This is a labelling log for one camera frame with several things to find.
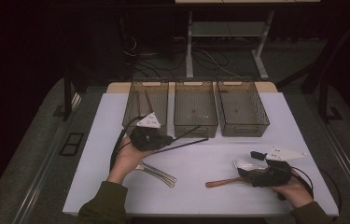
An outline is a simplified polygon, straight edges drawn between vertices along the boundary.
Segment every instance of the person's arm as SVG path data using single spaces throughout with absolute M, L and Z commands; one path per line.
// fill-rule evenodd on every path
M 299 224 L 330 224 L 334 223 L 323 211 L 320 205 L 314 201 L 304 185 L 295 177 L 284 186 L 272 187 L 276 192 L 283 194 L 294 210 L 291 214 Z
M 96 196 L 85 203 L 78 212 L 77 223 L 125 223 L 125 198 L 127 189 L 122 186 L 126 175 L 136 168 L 142 159 L 154 151 L 139 151 L 125 137 L 119 147 L 114 167 L 103 181 Z

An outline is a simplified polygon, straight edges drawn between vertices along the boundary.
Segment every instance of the gray floor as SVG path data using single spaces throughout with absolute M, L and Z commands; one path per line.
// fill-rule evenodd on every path
M 221 53 L 214 50 L 221 46 Z M 258 79 L 258 71 L 251 58 L 250 50 L 255 42 L 243 39 L 228 42 L 205 42 L 194 44 L 194 76 L 217 77 L 233 76 L 217 69 L 210 56 L 222 67 L 237 76 L 252 76 Z M 269 81 L 277 82 L 312 62 L 325 46 L 324 41 L 307 40 L 268 42 L 262 53 L 270 76 Z M 142 64 L 153 67 L 163 77 L 184 77 L 184 50 L 173 59 L 153 59 L 145 57 Z M 136 77 L 156 76 L 145 66 L 137 66 L 142 72 Z M 335 106 L 342 120 L 329 124 L 322 122 L 316 114 L 316 94 L 304 95 L 299 91 L 302 78 L 281 89 L 297 121 L 303 138 L 310 149 L 316 164 L 325 170 L 340 188 L 342 212 L 336 223 L 350 223 L 350 177 L 346 167 L 337 160 L 338 148 L 350 160 L 350 108 L 343 102 L 335 89 L 329 90 L 329 105 Z M 0 223 L 74 223 L 75 218 L 62 213 L 62 208 L 71 185 L 82 148 L 88 139 L 96 109 L 105 87 L 93 86 L 74 102 L 75 111 L 68 121 L 55 116 L 55 111 L 63 105 L 63 83 L 59 81 L 49 92 L 40 107 L 27 134 L 14 155 L 10 165 L 0 180 Z M 80 150 L 74 157 L 58 155 L 70 133 L 84 133 Z M 323 174 L 338 202 L 338 191 L 331 180 Z M 236 220 L 219 220 L 217 223 L 235 223 Z M 295 223 L 293 218 L 266 218 L 269 224 Z M 239 223 L 253 223 L 252 220 L 239 220 Z

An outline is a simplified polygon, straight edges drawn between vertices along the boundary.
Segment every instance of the person's hand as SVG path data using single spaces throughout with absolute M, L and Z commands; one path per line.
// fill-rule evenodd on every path
M 125 176 L 136 168 L 142 159 L 151 155 L 155 150 L 140 151 L 132 143 L 129 137 L 124 137 L 119 145 L 120 151 L 116 157 L 113 169 L 108 175 L 107 181 L 122 184 Z
M 291 177 L 287 184 L 271 187 L 271 189 L 283 194 L 294 208 L 302 207 L 314 201 L 305 186 L 294 176 Z

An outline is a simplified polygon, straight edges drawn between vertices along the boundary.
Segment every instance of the metal fork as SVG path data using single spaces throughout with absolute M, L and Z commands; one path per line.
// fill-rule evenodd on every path
M 161 181 L 163 181 L 165 184 L 167 184 L 169 187 L 173 188 L 175 186 L 176 178 L 174 178 L 171 175 L 166 174 L 165 172 L 154 168 L 148 164 L 145 164 L 144 162 L 140 163 L 137 167 L 136 170 L 141 170 L 144 171 L 150 175 L 154 175 Z

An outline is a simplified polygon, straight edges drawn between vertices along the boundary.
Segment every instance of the person's left hand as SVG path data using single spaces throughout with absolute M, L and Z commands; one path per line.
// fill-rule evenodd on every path
M 116 157 L 113 169 L 107 181 L 122 184 L 125 176 L 134 170 L 142 159 L 155 152 L 155 150 L 140 151 L 132 143 L 129 137 L 124 137 L 119 145 L 120 151 Z

